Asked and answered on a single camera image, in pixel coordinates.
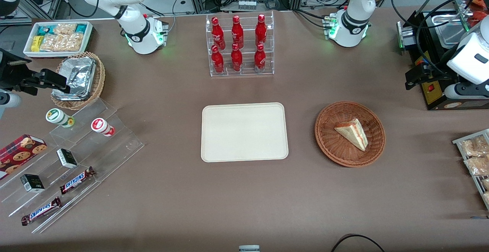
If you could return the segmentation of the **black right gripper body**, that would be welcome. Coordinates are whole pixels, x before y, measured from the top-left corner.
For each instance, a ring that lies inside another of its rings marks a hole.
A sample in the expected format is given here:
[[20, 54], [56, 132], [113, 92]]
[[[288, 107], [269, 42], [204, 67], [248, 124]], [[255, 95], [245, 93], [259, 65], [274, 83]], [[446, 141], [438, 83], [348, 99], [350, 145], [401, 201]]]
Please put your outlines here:
[[36, 72], [28, 68], [31, 60], [11, 54], [1, 49], [0, 85], [3, 90], [24, 91], [24, 81]]

